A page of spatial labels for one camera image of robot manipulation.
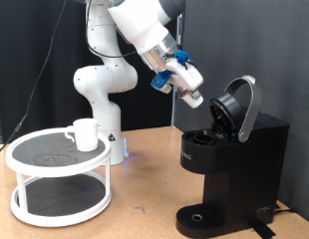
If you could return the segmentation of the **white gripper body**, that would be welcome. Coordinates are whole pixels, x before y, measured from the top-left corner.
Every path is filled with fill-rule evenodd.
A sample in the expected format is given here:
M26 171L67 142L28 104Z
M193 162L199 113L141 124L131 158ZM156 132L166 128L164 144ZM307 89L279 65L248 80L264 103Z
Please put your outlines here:
M170 72L168 81L180 88L194 91L203 83L202 75L193 65L183 66L177 59L170 59L166 63L166 69Z

